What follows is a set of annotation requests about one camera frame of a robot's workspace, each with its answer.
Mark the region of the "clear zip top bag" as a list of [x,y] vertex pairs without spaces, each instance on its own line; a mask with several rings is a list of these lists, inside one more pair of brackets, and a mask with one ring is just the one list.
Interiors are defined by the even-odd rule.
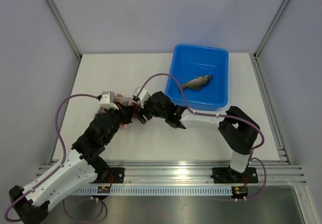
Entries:
[[131,97],[124,97],[121,94],[115,94],[114,92],[102,92],[98,96],[100,108],[97,114],[105,113],[108,110],[120,110],[123,107],[136,106],[136,103]]

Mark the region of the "grey toy fish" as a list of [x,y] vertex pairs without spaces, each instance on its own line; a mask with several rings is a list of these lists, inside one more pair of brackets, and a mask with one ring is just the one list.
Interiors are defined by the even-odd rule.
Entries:
[[182,90],[190,89],[190,90],[201,90],[204,86],[208,85],[213,79],[213,75],[204,75],[200,77],[196,77],[185,84],[181,84],[180,87]]

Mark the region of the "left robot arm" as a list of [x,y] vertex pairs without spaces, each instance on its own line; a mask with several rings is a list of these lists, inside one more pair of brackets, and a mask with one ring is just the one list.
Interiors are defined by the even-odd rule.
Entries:
[[68,195],[90,183],[123,183],[124,168],[110,168],[100,157],[122,124],[132,122],[134,106],[119,105],[97,114],[63,159],[32,183],[9,191],[23,223],[41,223]]

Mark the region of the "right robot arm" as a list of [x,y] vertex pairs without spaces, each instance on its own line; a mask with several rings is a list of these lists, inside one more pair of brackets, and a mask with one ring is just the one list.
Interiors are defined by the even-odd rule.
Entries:
[[159,91],[152,95],[136,89],[133,101],[137,103],[134,116],[142,124],[151,118],[161,118],[172,128],[217,129],[232,150],[232,158],[226,170],[214,181],[242,183],[248,179],[248,166],[254,151],[253,145],[260,135],[260,127],[239,107],[231,106],[224,115],[197,113],[186,106],[175,105]]

